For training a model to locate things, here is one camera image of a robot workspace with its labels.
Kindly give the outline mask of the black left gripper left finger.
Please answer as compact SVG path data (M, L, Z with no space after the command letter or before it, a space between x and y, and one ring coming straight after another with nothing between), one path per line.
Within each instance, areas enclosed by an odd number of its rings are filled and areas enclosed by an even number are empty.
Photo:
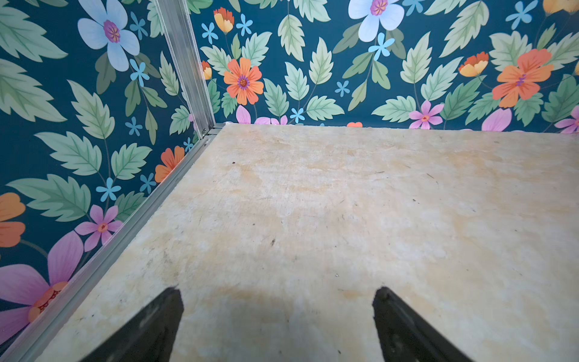
M169 287L84 361L169 361L184 305L179 289Z

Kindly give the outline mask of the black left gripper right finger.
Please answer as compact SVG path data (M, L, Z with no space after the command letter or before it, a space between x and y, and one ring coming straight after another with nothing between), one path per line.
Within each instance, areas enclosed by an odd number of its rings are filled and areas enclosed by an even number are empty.
M376 291L372 307L385 361L470 360L390 288Z

